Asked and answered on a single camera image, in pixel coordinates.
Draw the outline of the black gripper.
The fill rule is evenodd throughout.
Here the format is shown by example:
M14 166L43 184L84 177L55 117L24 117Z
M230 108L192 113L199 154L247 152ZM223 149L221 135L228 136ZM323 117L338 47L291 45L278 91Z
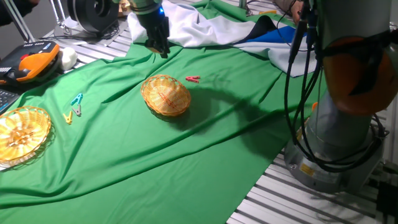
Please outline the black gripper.
M152 52L158 52L162 58L168 58L170 53L169 43L169 18L165 15L162 6L148 14L138 14L140 25L147 33L146 48Z

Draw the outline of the person's right hand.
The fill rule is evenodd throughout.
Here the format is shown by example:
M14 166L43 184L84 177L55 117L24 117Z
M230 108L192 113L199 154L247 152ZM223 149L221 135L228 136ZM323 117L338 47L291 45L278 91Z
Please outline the person's right hand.
M297 25L300 21L301 10L303 8L302 1L294 1L292 7L290 8L292 19L295 25Z

